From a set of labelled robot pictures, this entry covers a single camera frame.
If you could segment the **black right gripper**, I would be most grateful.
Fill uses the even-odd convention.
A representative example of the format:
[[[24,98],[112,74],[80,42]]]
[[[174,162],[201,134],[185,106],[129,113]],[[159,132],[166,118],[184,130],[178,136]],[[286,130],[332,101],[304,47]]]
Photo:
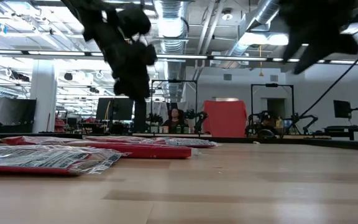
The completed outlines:
[[[341,32],[352,19],[355,4],[355,0],[280,0],[278,15],[288,26],[289,35],[283,63],[287,63],[302,44],[309,46],[293,69],[295,75],[332,53],[358,53],[355,38]]]

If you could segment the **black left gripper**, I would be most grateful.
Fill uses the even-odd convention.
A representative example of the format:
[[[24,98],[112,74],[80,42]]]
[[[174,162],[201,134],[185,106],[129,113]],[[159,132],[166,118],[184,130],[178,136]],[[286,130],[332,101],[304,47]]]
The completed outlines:
[[[144,100],[150,96],[148,66],[157,61],[155,47],[137,40],[131,44],[121,42],[104,51],[104,59],[112,69],[114,94],[124,95],[132,100]],[[135,102],[134,132],[146,130],[147,103]]]

